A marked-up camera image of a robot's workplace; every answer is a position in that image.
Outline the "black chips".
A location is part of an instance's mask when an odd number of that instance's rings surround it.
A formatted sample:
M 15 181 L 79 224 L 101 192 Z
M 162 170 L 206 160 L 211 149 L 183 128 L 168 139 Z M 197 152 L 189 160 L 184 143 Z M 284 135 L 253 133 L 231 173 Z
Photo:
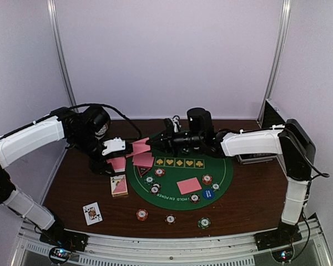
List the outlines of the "black chips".
M 150 193 L 153 195 L 159 194 L 160 190 L 161 190 L 161 185 L 158 183 L 155 183 L 150 187 Z

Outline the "red five chip stack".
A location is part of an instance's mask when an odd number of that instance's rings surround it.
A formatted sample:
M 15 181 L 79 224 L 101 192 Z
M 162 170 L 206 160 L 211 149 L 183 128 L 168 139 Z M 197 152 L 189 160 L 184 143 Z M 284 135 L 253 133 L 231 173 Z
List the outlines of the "red five chip stack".
M 139 209 L 136 212 L 137 220 L 145 221 L 148 218 L 148 211 L 146 209 Z

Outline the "black hundred chip stack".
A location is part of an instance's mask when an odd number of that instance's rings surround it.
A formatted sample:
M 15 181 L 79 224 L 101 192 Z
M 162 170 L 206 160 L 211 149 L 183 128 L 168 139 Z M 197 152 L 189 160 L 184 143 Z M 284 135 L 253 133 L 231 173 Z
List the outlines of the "black hundred chip stack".
M 167 222 L 167 224 L 174 224 L 176 222 L 176 216 L 172 214 L 167 215 L 165 221 Z

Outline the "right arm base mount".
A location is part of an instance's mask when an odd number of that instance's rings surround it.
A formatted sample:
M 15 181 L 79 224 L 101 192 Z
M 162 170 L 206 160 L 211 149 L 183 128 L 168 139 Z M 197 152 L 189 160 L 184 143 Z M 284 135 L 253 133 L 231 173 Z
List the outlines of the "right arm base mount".
M 289 245 L 293 242 L 300 241 L 302 240 L 302 235 L 301 233 L 294 233 L 290 236 L 287 233 L 280 233 L 276 229 L 272 231 L 256 233 L 254 238 L 257 249 L 261 251 Z

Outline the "red backed card deck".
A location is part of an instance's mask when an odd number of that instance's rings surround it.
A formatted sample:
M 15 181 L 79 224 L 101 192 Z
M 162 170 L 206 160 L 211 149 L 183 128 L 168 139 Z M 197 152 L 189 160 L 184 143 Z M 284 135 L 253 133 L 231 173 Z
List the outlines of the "red backed card deck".
M 125 157 L 110 158 L 107 160 L 107 163 L 111 164 L 114 172 L 124 172 L 125 171 L 125 166 L 126 166 Z

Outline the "green chip stack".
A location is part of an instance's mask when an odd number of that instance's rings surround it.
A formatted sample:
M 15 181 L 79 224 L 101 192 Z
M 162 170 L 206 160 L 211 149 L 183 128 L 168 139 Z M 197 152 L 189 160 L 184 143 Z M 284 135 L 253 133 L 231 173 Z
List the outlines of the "green chip stack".
M 203 217 L 201 219 L 198 220 L 198 227 L 200 229 L 206 229 L 206 228 L 209 228 L 211 225 L 211 221 L 209 218 L 207 217 Z

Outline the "blue small blind button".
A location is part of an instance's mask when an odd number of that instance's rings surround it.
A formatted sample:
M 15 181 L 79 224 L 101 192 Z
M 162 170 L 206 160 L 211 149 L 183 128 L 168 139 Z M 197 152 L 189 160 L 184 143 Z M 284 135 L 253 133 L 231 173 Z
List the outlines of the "blue small blind button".
M 203 197 L 206 199 L 206 200 L 212 200 L 214 197 L 215 197 L 215 193 L 213 190 L 211 189 L 206 189 L 202 192 L 202 195 Z

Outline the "black chip bottom mat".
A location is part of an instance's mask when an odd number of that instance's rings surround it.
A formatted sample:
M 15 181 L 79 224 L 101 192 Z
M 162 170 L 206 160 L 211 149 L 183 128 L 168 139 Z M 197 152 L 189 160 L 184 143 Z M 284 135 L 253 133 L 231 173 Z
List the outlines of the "black chip bottom mat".
M 198 194 L 192 194 L 189 199 L 191 203 L 198 203 L 200 201 L 200 196 Z

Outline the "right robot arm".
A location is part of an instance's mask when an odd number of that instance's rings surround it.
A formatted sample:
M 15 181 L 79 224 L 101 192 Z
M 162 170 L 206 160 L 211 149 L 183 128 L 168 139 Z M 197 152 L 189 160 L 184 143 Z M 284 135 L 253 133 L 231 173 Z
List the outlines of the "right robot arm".
M 277 244 L 286 244 L 294 235 L 309 195 L 315 170 L 316 148 L 300 124 L 290 119 L 281 125 L 266 129 L 215 131 L 213 124 L 192 119 L 188 130 L 175 131 L 170 119 L 165 119 L 165 130 L 151 137 L 147 144 L 162 152 L 177 155 L 181 149 L 198 148 L 202 153 L 214 157 L 235 157 L 239 155 L 281 156 L 285 164 L 287 191 L 283 225 L 274 231 Z

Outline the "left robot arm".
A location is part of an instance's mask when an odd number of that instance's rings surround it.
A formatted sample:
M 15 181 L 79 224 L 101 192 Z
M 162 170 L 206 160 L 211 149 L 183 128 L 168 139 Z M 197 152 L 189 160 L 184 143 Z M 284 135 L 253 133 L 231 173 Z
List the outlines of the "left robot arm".
M 87 105 L 77 112 L 61 107 L 48 115 L 0 136 L 0 204 L 27 218 L 40 229 L 47 230 L 47 237 L 57 246 L 69 240 L 66 230 L 56 225 L 56 218 L 47 208 L 25 194 L 11 180 L 8 167 L 37 153 L 46 146 L 66 141 L 82 150 L 93 162 L 101 162 L 104 146 L 97 133 L 110 126 L 110 115 L 99 104 Z

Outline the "jack of clubs card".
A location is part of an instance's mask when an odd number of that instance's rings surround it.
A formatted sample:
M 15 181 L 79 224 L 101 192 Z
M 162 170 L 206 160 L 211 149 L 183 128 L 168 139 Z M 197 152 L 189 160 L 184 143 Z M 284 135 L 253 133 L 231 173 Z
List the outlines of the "jack of clubs card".
M 97 202 L 83 206 L 83 213 L 88 226 L 99 223 L 103 220 Z

